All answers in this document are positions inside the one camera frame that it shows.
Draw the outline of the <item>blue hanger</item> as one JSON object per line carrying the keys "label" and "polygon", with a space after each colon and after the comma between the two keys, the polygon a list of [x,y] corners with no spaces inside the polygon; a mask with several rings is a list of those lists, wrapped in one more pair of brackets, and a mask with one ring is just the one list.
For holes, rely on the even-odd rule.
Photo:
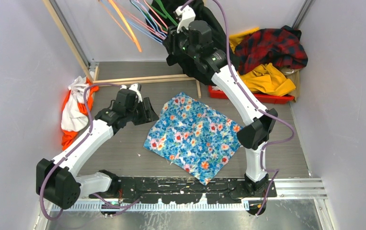
{"label": "blue hanger", "polygon": [[159,43],[162,43],[167,37],[166,25],[164,28],[160,24],[160,17],[151,9],[145,0],[129,1],[144,17],[143,26],[146,27],[148,34]]}

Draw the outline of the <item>blue patterned garment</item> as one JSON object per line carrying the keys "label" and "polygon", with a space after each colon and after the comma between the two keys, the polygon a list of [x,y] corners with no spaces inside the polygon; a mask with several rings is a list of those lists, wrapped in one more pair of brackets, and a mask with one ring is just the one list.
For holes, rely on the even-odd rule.
{"label": "blue patterned garment", "polygon": [[241,126],[181,92],[164,104],[144,148],[207,185],[241,147]]}

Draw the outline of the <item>black pleated skirt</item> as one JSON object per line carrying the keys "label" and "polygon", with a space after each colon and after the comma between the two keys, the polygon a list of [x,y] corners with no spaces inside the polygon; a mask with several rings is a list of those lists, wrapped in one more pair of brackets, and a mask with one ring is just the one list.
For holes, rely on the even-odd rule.
{"label": "black pleated skirt", "polygon": [[183,73],[189,77],[195,78],[204,85],[214,85],[212,76],[219,72],[220,69],[228,64],[232,64],[236,69],[238,61],[234,57],[232,50],[227,43],[227,36],[222,26],[215,18],[209,8],[204,6],[201,0],[172,0],[179,6],[189,5],[195,12],[195,20],[202,20],[208,23],[212,30],[213,51],[211,54],[195,61],[189,57],[183,57],[178,61],[178,65],[182,68]]}

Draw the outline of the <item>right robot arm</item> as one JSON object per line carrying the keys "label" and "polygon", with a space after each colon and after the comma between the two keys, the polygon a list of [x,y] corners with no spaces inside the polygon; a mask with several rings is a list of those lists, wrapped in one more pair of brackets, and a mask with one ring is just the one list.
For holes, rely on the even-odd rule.
{"label": "right robot arm", "polygon": [[214,45],[212,30],[205,21],[196,20],[182,28],[169,27],[163,45],[168,52],[169,64],[184,58],[191,59],[206,80],[218,86],[235,106],[245,124],[236,133],[246,151],[244,188],[253,197],[267,195],[272,183],[265,169],[264,152],[277,111],[267,109],[245,87],[234,67],[228,63],[228,54]]}

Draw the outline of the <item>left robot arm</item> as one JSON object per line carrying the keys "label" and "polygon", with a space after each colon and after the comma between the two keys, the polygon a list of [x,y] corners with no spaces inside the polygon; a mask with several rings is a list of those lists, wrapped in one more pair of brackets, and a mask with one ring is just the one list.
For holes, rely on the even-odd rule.
{"label": "left robot arm", "polygon": [[119,177],[107,170],[80,176],[79,171],[93,153],[127,123],[142,125],[158,120],[148,97],[143,98],[140,84],[123,86],[111,105],[102,109],[88,129],[71,146],[52,160],[41,159],[36,166],[36,193],[62,209],[72,207],[79,198],[104,194],[118,195]]}

